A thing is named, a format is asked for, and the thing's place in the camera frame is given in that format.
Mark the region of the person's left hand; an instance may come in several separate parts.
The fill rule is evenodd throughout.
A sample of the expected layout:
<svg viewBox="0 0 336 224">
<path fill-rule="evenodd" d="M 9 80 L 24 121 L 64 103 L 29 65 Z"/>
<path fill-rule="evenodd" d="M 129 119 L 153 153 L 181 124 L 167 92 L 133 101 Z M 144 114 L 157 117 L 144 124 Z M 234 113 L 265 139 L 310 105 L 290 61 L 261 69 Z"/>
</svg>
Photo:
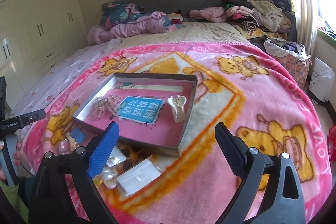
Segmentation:
<svg viewBox="0 0 336 224">
<path fill-rule="evenodd" d="M 18 141 L 16 143 L 16 150 L 13 153 L 13 160 L 14 160 L 14 164 L 16 166 L 21 165 L 21 161 L 20 161 L 21 148 L 22 148 L 22 143 Z M 6 176 L 5 176 L 5 173 L 3 171 L 3 168 L 0 169 L 0 178 L 1 178 L 1 182 L 6 183 L 7 180 L 6 180 Z"/>
</svg>

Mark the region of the green sleeve forearm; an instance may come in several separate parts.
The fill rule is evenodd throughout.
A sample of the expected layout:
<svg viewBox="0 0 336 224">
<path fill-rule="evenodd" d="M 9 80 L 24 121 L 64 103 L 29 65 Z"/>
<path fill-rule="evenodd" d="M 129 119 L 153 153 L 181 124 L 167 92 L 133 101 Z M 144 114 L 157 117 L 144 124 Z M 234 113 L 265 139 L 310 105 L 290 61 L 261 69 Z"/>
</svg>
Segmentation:
<svg viewBox="0 0 336 224">
<path fill-rule="evenodd" d="M 15 211 L 21 216 L 25 223 L 29 223 L 29 202 L 25 192 L 26 181 L 26 177 L 20 177 L 19 184 L 11 188 L 7 185 L 6 180 L 1 178 L 1 189 Z"/>
</svg>

